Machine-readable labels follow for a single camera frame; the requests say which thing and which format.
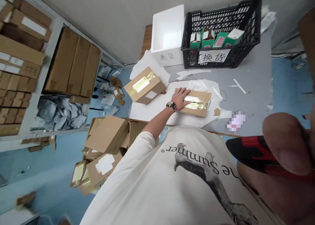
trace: floor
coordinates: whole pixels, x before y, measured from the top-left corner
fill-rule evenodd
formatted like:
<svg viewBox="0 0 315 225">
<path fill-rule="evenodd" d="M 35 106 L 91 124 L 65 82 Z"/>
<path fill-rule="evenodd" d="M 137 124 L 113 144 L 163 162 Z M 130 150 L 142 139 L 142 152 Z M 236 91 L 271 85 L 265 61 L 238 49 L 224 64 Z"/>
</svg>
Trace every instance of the floor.
<svg viewBox="0 0 315 225">
<path fill-rule="evenodd" d="M 301 124 L 309 128 L 309 121 L 302 118 L 310 113 L 313 104 L 311 95 L 302 93 L 312 91 L 312 79 L 308 65 L 301 69 L 293 69 L 292 63 L 286 59 L 272 61 L 274 112 L 288 112 L 299 119 Z M 130 71 L 123 70 L 118 78 L 123 85 L 129 82 Z M 101 96 L 98 90 L 94 94 Z M 128 117 L 131 99 L 125 93 L 124 106 L 115 100 L 114 105 L 120 109 L 115 116 Z M 91 107 L 100 108 L 101 98 L 92 101 Z M 90 110 L 88 122 L 92 117 L 103 117 L 103 111 Z M 78 189 L 70 188 L 73 166 L 81 161 L 83 144 L 87 133 L 80 132 L 57 137 L 57 150 L 50 146 L 42 151 L 29 153 L 26 149 L 0 153 L 0 169 L 9 185 L 0 188 L 0 214 L 14 207 L 14 200 L 23 193 L 36 190 L 33 207 L 49 216 L 57 224 L 61 215 L 65 214 L 71 222 L 78 225 L 91 203 L 94 195 L 83 197 Z M 47 217 L 41 218 L 39 224 L 50 224 Z"/>
</svg>

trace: black plastic crate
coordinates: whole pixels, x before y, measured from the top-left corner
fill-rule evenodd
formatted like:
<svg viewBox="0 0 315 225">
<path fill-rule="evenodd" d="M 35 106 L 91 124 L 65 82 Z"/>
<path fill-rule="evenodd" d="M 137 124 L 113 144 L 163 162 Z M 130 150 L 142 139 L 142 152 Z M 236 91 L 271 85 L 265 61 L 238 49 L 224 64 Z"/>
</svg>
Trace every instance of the black plastic crate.
<svg viewBox="0 0 315 225">
<path fill-rule="evenodd" d="M 188 68 L 237 68 L 252 48 L 260 43 L 262 0 L 246 0 L 238 5 L 215 11 L 188 12 L 186 14 L 181 50 L 184 67 Z M 234 28 L 245 31 L 239 44 L 221 48 L 190 48 L 190 35 L 199 34 L 204 26 L 213 29 L 216 36 L 219 32 L 231 32 Z M 204 62 L 198 64 L 199 52 L 210 50 L 227 50 L 230 52 L 225 61 Z"/>
</svg>

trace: wall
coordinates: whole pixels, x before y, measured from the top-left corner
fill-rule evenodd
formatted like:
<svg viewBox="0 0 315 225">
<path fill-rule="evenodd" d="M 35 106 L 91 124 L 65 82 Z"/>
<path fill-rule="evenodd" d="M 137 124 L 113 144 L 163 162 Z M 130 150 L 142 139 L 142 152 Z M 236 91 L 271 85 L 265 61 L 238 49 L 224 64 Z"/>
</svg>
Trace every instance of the wall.
<svg viewBox="0 0 315 225">
<path fill-rule="evenodd" d="M 184 4 L 185 11 L 211 11 L 241 0 L 44 0 L 125 63 L 140 58 L 144 29 L 160 11 Z M 263 0 L 277 12 L 273 45 L 296 27 L 315 0 Z"/>
</svg>

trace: shelving unit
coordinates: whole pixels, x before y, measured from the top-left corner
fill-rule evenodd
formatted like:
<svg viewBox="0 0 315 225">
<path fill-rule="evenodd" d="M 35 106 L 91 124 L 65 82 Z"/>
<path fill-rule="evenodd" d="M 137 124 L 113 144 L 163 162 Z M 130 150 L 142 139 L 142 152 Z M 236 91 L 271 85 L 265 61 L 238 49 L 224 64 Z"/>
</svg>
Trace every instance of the shelving unit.
<svg viewBox="0 0 315 225">
<path fill-rule="evenodd" d="M 64 130 L 64 131 L 46 131 L 46 130 L 36 130 L 31 131 L 32 126 L 34 126 L 35 122 L 35 116 L 37 113 L 37 105 L 39 102 L 40 97 L 42 96 L 42 90 L 44 88 L 45 80 L 48 74 L 48 70 L 52 61 L 53 54 L 55 52 L 58 38 L 60 36 L 60 32 L 63 26 L 69 27 L 71 30 L 79 34 L 80 36 L 84 37 L 86 40 L 94 44 L 96 47 L 98 47 L 101 50 L 101 58 L 106 58 L 108 61 L 112 61 L 111 64 L 114 64 L 116 66 L 120 66 L 124 68 L 124 65 L 117 60 L 115 57 L 113 57 L 110 53 L 105 51 L 102 47 L 100 47 L 98 44 L 96 44 L 93 40 L 91 40 L 89 37 L 87 37 L 85 34 L 83 34 L 80 30 L 78 30 L 75 26 L 73 26 L 70 22 L 65 20 L 62 16 L 60 16 L 57 12 L 55 12 L 52 8 L 47 6 L 42 0 L 26 0 L 29 3 L 31 3 L 33 6 L 41 10 L 43 13 L 48 15 L 52 18 L 52 25 L 50 29 L 52 30 L 51 38 L 49 42 L 45 45 L 46 51 L 45 51 L 45 60 L 44 64 L 42 65 L 41 72 L 39 74 L 38 80 L 37 80 L 37 86 L 34 93 L 32 93 L 32 97 L 30 100 L 30 105 L 26 109 L 26 113 L 20 128 L 20 132 L 18 135 L 15 136 L 4 136 L 0 137 L 0 152 L 7 151 L 7 150 L 13 150 L 18 148 L 25 148 L 30 147 L 30 145 L 21 145 L 20 142 L 22 139 L 29 139 L 29 138 L 36 138 L 36 137 L 45 137 L 45 136 L 52 136 L 52 135 L 62 135 L 62 134 L 72 134 L 79 131 L 86 131 L 86 124 L 83 124 L 79 129 L 73 129 L 73 130 Z M 83 112 L 84 115 L 88 115 L 89 111 L 89 104 L 85 104 L 83 106 Z"/>
</svg>

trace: finger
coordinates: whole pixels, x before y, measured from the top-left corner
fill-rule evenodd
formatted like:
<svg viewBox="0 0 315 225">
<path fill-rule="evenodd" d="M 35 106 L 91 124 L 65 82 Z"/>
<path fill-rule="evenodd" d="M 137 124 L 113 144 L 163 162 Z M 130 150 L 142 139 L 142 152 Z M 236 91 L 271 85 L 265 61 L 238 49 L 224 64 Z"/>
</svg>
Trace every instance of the finger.
<svg viewBox="0 0 315 225">
<path fill-rule="evenodd" d="M 265 141 L 278 162 L 289 172 L 308 175 L 311 171 L 310 155 L 299 121 L 287 113 L 269 115 L 262 124 Z"/>
<path fill-rule="evenodd" d="M 178 92 L 178 94 L 179 94 L 179 95 L 182 95 L 185 90 L 186 90 L 186 88 L 182 88 L 182 89 Z"/>
<path fill-rule="evenodd" d="M 184 93 L 182 93 L 182 96 L 185 97 L 186 95 L 188 95 L 189 92 L 190 90 L 185 90 Z"/>
<path fill-rule="evenodd" d="M 181 91 L 181 87 L 176 90 L 176 95 Z"/>
<path fill-rule="evenodd" d="M 185 101 L 185 102 L 184 102 L 184 107 L 187 106 L 187 105 L 190 104 L 190 103 L 191 103 L 190 101 Z"/>
</svg>

